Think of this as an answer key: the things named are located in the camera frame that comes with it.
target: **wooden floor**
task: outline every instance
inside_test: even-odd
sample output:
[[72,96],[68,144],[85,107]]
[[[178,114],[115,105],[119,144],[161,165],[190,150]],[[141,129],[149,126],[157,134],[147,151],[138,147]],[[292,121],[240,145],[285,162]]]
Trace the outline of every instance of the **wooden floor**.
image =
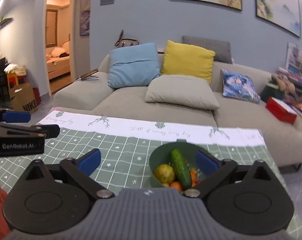
[[51,93],[53,94],[55,92],[58,92],[59,90],[68,86],[71,83],[72,83],[72,81],[71,81],[70,74],[66,74],[66,75],[51,79],[50,80]]

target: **gray pillow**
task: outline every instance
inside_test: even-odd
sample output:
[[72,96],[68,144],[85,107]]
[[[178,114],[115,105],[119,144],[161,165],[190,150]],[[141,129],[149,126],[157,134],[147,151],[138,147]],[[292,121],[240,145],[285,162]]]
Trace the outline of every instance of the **gray pillow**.
[[205,38],[183,36],[182,42],[184,44],[195,45],[205,49],[213,50],[216,54],[215,61],[232,64],[230,42],[216,41]]
[[152,80],[145,96],[147,103],[171,103],[193,108],[216,110],[219,103],[203,78],[162,75]]

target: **screw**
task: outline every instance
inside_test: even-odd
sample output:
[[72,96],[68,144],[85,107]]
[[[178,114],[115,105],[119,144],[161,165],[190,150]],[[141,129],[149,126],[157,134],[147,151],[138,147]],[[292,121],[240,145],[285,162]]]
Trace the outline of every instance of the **screw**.
[[113,193],[110,190],[107,189],[101,189],[97,191],[97,196],[99,198],[110,198],[112,197]]
[[198,197],[200,196],[200,191],[195,188],[189,188],[184,192],[187,197]]

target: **green cucumber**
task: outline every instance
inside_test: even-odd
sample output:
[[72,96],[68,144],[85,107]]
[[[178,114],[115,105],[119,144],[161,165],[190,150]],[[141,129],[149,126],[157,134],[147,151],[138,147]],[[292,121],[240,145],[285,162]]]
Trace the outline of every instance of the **green cucumber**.
[[187,167],[185,159],[179,150],[171,152],[171,159],[175,174],[183,190],[187,190],[192,186],[190,171]]

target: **doorway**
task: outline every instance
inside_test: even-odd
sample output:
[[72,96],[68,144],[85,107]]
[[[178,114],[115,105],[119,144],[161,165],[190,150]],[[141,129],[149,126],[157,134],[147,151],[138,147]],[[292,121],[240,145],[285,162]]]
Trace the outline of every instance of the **doorway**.
[[70,35],[73,27],[72,0],[46,0],[45,54],[50,94],[72,83]]

